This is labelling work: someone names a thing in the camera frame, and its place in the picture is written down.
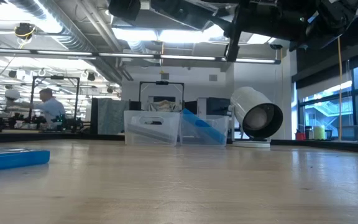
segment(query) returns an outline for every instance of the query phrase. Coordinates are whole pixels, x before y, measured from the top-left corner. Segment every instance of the transparent storage container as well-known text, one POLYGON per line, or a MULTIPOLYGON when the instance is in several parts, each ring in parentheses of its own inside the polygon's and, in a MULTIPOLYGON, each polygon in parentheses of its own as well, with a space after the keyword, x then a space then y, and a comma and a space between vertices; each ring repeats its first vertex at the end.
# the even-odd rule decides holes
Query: transparent storage container
POLYGON ((226 146, 228 116, 181 115, 180 143, 183 146, 226 146))
POLYGON ((125 111, 125 144, 176 146, 180 113, 125 111))

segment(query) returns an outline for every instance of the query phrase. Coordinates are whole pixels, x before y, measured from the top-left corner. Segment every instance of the robotic arm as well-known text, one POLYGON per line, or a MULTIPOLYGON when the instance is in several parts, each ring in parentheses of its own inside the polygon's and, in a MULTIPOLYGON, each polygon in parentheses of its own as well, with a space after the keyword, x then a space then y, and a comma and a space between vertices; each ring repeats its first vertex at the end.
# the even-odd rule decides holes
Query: robotic arm
MULTIPOLYGON (((290 51, 300 47, 321 49, 341 36, 355 19, 358 0, 202 0, 209 3, 237 4, 231 22, 221 19, 225 9, 216 12, 189 0, 150 0, 157 13, 195 29, 203 29, 209 21, 224 30, 230 38, 225 57, 235 62, 241 32, 289 40, 290 51)), ((139 0, 111 0, 112 15, 135 20, 139 0)))

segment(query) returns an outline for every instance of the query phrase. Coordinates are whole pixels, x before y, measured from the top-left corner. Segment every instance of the man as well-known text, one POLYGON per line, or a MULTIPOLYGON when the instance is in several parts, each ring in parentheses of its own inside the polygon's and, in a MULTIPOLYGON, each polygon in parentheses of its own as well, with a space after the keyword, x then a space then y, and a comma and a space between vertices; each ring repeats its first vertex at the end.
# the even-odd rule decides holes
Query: man
POLYGON ((65 115, 65 108, 61 102, 57 101, 53 97, 53 92, 51 89, 46 88, 40 91, 40 100, 43 102, 41 104, 30 104, 30 103, 13 103, 13 101, 8 101, 8 106, 20 106, 23 108, 31 108, 36 110, 42 110, 44 112, 45 119, 50 128, 55 128, 56 124, 52 120, 56 119, 56 116, 65 115))

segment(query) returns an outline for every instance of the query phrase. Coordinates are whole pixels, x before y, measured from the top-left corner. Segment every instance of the workbench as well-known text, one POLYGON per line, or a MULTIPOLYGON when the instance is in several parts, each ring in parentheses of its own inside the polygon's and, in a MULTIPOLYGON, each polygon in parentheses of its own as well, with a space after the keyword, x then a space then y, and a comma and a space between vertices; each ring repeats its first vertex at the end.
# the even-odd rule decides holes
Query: workbench
POLYGON ((64 139, 0 170, 0 223, 358 223, 358 153, 64 139))

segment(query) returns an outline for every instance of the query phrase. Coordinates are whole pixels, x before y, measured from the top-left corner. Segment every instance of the red object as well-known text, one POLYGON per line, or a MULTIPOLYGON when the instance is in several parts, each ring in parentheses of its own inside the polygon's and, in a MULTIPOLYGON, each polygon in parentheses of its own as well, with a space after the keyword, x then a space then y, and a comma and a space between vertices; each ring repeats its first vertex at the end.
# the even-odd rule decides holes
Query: red object
POLYGON ((295 139, 296 140, 305 140, 306 139, 306 134, 305 133, 296 133, 295 134, 295 139))

